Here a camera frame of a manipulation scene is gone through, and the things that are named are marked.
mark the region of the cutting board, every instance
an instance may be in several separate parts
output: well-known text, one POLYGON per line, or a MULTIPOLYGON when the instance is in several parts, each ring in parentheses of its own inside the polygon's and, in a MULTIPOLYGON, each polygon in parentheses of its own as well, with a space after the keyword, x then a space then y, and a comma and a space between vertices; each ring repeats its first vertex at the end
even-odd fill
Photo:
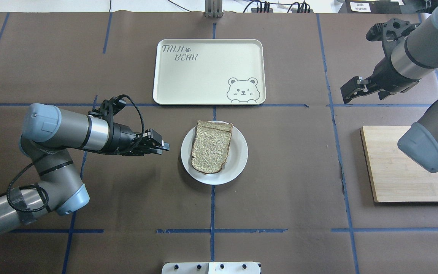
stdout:
POLYGON ((361 136, 375 202, 438 202, 438 172, 397 147, 409 126, 363 126, 361 136))

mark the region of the black tape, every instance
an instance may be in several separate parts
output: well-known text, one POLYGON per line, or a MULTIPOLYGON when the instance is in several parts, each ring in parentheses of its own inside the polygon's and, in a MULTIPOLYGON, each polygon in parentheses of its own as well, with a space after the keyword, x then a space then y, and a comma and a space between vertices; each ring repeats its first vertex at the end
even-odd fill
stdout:
POLYGON ((63 163, 63 164, 60 164, 60 165, 56 165, 56 166, 54 166, 54 167, 52 167, 52 168, 49 168, 49 169, 47 169, 47 170, 44 170, 44 171, 38 173, 38 175, 40 175, 40 177, 41 177, 41 176, 43 176, 43 175, 45 175, 45 174, 47 174, 47 173, 50 173, 50 172, 52 172, 52 171, 58 170, 59 168, 63 168, 63 167, 65 167, 65 166, 68 166, 68 165, 71 165, 71 164, 73 164, 73 161, 72 161, 72 160, 70 160, 70 161, 68 161, 68 162, 65 162, 65 163, 63 163))
MULTIPOLYGON (((11 189, 11 202, 12 204, 19 209, 28 209, 28 205, 26 205, 25 198, 19 188, 11 189)), ((37 219, 30 212, 21 212, 17 211, 20 222, 25 225, 29 225, 35 222, 37 219)))
POLYGON ((79 148, 84 148, 87 145, 87 142, 89 141, 90 132, 92 131, 92 120, 90 119, 90 116, 87 116, 87 123, 89 126, 87 127, 87 134, 86 138, 82 142, 82 145, 79 148))
MULTIPOLYGON (((45 196, 43 195, 43 192, 40 190, 40 186, 38 185, 38 183, 35 183, 35 187, 36 187, 36 192, 38 192, 38 195, 40 196, 40 199, 43 203, 45 201, 45 196)), ((48 203, 47 206, 45 206, 45 209, 47 210, 48 213, 52 212, 52 210, 48 206, 48 203)))

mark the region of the black mount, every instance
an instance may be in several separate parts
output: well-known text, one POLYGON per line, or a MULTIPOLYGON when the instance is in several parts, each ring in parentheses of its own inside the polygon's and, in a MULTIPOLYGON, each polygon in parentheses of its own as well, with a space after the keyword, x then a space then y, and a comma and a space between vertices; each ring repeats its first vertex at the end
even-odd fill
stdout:
POLYGON ((106 153, 119 151, 122 156, 144 156, 145 154, 159 154, 169 151, 170 145, 163 142, 162 136, 153 129, 144 132, 133 132, 128 126, 114 123, 114 116, 125 106, 125 96, 113 97, 104 100, 99 109, 89 111, 87 115, 105 120, 109 127, 109 138, 101 150, 106 153))
POLYGON ((391 53, 398 44, 405 41, 400 38, 408 36, 418 25, 393 18, 385 23, 374 24, 370 28, 366 33, 366 39, 381 41, 385 57, 376 65, 371 76, 365 80, 360 76, 355 76, 341 87, 344 104, 356 97, 374 92, 378 92, 379 99, 383 100, 396 92, 407 92, 418 83, 419 79, 403 77, 391 64, 391 53))

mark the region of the bread slice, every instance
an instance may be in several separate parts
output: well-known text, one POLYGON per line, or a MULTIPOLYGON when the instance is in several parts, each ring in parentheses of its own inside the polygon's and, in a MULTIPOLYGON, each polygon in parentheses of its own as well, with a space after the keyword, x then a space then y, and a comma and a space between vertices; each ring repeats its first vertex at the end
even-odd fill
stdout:
POLYGON ((229 154, 233 124, 197 121, 195 131, 192 167, 205 174, 221 171, 229 154))

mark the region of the white tray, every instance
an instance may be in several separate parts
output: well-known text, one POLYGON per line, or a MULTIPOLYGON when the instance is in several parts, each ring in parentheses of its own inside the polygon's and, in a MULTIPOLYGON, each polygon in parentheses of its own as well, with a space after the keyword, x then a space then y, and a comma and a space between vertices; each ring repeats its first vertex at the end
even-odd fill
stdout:
POLYGON ((258 105, 266 99, 263 46, 254 39, 158 43, 153 100, 161 105, 258 105))

